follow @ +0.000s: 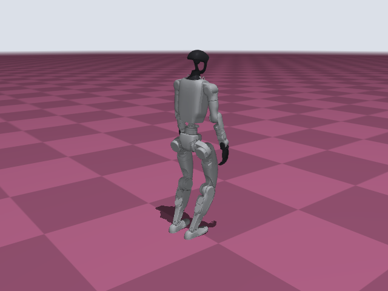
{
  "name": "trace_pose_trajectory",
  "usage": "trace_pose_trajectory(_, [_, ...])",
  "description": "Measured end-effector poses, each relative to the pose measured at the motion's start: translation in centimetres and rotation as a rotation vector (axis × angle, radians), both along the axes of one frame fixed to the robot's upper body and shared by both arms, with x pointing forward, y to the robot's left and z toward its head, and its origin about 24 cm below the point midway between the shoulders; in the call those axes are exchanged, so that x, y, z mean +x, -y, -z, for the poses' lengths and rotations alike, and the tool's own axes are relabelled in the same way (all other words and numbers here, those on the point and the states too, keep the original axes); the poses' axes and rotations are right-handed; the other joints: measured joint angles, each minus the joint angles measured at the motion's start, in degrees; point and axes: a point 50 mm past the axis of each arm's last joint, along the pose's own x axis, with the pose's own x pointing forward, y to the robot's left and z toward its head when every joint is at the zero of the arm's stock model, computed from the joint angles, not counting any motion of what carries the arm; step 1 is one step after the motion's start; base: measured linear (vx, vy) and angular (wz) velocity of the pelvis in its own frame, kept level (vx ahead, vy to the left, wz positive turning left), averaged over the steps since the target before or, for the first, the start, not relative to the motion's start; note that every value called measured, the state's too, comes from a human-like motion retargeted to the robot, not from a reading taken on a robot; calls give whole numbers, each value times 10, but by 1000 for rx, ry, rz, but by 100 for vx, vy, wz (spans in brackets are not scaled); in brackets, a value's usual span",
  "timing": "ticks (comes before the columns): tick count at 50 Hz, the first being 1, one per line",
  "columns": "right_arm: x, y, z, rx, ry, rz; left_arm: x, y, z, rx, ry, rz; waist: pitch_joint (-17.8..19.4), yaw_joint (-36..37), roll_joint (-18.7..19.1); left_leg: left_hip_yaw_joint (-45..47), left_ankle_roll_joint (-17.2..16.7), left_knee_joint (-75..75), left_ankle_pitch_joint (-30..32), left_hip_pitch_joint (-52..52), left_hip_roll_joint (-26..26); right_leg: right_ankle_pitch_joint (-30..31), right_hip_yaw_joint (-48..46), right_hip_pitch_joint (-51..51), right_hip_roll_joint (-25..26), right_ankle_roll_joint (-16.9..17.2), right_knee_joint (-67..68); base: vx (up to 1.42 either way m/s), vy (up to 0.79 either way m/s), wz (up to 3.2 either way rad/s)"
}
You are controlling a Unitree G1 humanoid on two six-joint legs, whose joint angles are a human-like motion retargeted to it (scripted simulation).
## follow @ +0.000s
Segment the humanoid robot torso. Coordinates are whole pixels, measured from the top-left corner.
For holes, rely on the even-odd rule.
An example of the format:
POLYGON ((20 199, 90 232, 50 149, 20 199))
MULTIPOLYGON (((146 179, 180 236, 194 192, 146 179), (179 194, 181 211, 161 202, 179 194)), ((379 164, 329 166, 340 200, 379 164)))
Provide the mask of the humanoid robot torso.
POLYGON ((179 83, 178 112, 180 120, 189 124, 179 135, 179 146, 186 151, 195 152, 195 143, 202 140, 201 134, 197 133, 199 125, 196 123, 204 121, 208 109, 207 96, 203 92, 202 84, 208 81, 205 77, 204 79, 199 77, 199 80, 189 80, 187 77, 182 78, 179 83))

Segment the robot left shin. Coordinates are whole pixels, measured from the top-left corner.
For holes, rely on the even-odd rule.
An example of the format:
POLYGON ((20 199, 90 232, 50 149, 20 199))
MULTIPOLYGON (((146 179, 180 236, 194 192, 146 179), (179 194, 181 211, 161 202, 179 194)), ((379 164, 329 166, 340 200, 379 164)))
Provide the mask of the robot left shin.
POLYGON ((178 181, 178 188, 176 190, 176 195, 175 195, 175 214, 173 217, 173 224, 175 222, 175 225, 178 226, 180 224, 184 209, 187 206, 187 203, 189 201, 190 193, 191 190, 183 190, 179 186, 181 178, 178 181), (179 222, 179 223, 178 223, 179 222))

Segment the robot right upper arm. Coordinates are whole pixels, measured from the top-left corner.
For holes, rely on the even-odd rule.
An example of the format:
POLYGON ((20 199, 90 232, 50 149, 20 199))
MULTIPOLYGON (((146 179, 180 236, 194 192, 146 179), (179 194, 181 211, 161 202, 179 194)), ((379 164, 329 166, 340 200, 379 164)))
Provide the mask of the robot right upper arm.
POLYGON ((207 101, 209 105, 210 115, 209 120, 212 123, 218 122, 218 87, 215 84, 204 82, 202 84, 203 92, 207 96, 207 101))

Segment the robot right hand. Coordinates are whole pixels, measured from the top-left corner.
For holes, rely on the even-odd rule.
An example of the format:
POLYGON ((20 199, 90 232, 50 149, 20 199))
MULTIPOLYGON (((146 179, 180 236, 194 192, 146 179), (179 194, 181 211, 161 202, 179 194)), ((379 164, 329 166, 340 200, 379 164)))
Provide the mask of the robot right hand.
POLYGON ((228 155, 229 155, 229 145, 227 145, 227 147, 225 148, 225 144, 223 142, 220 143, 220 149, 222 150, 222 162, 219 163, 218 165, 223 165, 225 164, 225 162, 227 161, 228 159, 228 155))

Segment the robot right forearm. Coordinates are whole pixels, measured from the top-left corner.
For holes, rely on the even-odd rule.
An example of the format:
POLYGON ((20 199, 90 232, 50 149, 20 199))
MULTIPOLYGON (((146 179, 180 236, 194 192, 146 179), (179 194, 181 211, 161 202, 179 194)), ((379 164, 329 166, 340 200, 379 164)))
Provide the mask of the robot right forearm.
POLYGON ((217 139, 219 141, 219 146, 220 146, 220 143, 223 142, 225 144, 225 148, 226 148, 227 145, 229 144, 229 141, 227 140, 226 133, 224 130, 222 114, 218 113, 217 118, 218 118, 218 122, 213 127, 216 131, 217 139))

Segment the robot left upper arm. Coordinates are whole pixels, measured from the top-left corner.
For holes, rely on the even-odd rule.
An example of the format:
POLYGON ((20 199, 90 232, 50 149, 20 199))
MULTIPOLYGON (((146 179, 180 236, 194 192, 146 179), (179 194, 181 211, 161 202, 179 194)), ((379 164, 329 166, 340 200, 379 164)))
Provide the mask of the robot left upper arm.
POLYGON ((176 113, 179 113, 178 112, 178 94, 179 94, 179 83, 182 79, 177 79, 174 83, 173 83, 173 86, 174 86, 174 89, 175 89, 175 112, 176 113))

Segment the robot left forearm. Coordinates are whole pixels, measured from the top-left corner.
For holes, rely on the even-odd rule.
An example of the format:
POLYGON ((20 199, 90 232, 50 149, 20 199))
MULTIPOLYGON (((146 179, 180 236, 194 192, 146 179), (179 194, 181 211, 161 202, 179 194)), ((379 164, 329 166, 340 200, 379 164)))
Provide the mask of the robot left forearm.
POLYGON ((186 126, 186 124, 185 124, 186 122, 180 120, 179 113, 175 112, 175 117, 177 119, 178 128, 179 128, 180 132, 184 132, 185 126, 186 126))

